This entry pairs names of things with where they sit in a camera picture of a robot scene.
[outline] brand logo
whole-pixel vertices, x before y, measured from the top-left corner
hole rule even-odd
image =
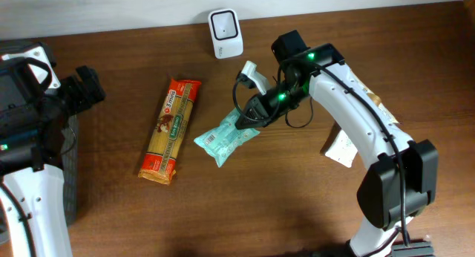
[[[181,121],[183,120],[183,116],[181,114],[175,115],[175,118],[173,120],[173,124],[171,125],[171,131],[170,131],[170,139],[176,140],[178,137],[178,132],[180,131],[180,126],[181,126]]]
[[[173,101],[175,100],[176,96],[177,92],[175,90],[170,90],[170,93],[168,94],[165,101],[165,108],[163,109],[163,112],[167,114],[171,112],[171,106],[173,105]]]

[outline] green led light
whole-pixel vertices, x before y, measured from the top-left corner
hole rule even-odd
[[[309,53],[309,54],[307,54],[307,57],[308,57],[310,60],[314,60],[314,58],[315,58],[315,53]]]

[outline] red label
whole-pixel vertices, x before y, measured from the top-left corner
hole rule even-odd
[[[147,153],[145,154],[145,159],[143,160],[142,169],[158,172],[158,170],[160,169],[160,164],[162,163],[162,159],[162,156]],[[168,177],[170,179],[173,171],[175,170],[176,162],[177,161],[174,159],[168,159],[168,164],[166,165],[166,173],[168,174]]]
[[[195,81],[192,79],[182,79],[182,80],[176,81],[174,79],[171,79],[169,90],[175,90],[177,92],[177,95],[183,96],[183,92],[185,91],[185,86],[187,84],[191,84],[190,95],[188,95],[188,98],[192,102],[194,102],[194,100],[196,99],[196,95],[198,93],[198,89],[200,88],[200,85],[201,85],[200,81]]]
[[[142,169],[147,169],[157,172],[162,163],[162,156],[150,154],[145,154],[145,159],[143,160]]]

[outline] green label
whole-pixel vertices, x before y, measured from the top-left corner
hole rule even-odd
[[[183,119],[183,116],[181,114],[175,115],[175,118],[173,119],[173,125],[170,128],[170,136],[169,136],[170,139],[172,140],[177,139],[182,119]]]

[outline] white device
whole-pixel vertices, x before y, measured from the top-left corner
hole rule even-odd
[[[251,61],[247,61],[241,73],[246,75],[247,78],[249,78],[251,81],[255,83],[256,87],[258,88],[261,94],[266,94],[267,90],[272,88],[272,86],[270,85],[266,77],[264,77],[262,74],[258,73],[255,70],[256,67],[257,67],[256,64],[254,64]]]
[[[216,58],[225,59],[243,53],[243,37],[236,11],[233,9],[212,11],[208,15],[208,24]]]

